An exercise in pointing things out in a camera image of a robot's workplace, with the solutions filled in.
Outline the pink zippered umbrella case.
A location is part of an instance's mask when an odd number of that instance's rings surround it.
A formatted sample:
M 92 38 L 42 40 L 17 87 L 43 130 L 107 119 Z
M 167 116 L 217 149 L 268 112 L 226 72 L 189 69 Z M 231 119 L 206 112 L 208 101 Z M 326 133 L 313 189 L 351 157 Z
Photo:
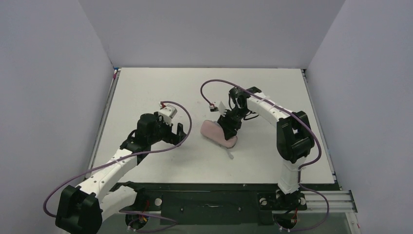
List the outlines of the pink zippered umbrella case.
M 209 141 L 223 148 L 231 160 L 234 159 L 230 149 L 236 145 L 238 141 L 237 136 L 232 136 L 229 139 L 225 139 L 225 134 L 222 127 L 217 122 L 211 120 L 205 120 L 202 123 L 200 134 Z

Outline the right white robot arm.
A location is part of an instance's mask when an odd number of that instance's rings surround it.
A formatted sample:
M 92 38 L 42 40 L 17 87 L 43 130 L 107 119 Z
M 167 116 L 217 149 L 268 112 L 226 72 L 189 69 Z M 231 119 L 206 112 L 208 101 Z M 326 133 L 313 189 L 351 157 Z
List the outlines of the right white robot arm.
M 307 114 L 303 111 L 282 110 L 256 87 L 245 91 L 233 87 L 228 96 L 235 106 L 229 109 L 219 108 L 221 115 L 217 123 L 222 129 L 223 139 L 235 139 L 242 121 L 250 113 L 256 113 L 265 119 L 276 129 L 276 148 L 283 158 L 278 187 L 285 195 L 298 191 L 299 167 L 315 145 Z

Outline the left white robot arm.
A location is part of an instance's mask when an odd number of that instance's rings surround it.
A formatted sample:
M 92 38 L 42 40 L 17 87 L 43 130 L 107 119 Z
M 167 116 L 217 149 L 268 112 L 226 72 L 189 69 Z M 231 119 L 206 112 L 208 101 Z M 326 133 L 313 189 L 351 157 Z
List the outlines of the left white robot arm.
M 67 186 L 60 194 L 55 225 L 70 234 L 95 234 L 103 221 L 118 210 L 132 205 L 137 196 L 134 189 L 110 192 L 128 171 L 150 153 L 152 145 L 163 141 L 179 146 L 187 137 L 178 123 L 172 131 L 172 119 L 177 110 L 167 105 L 153 114 L 142 114 L 135 130 L 122 142 L 113 157 L 96 168 L 77 186 Z

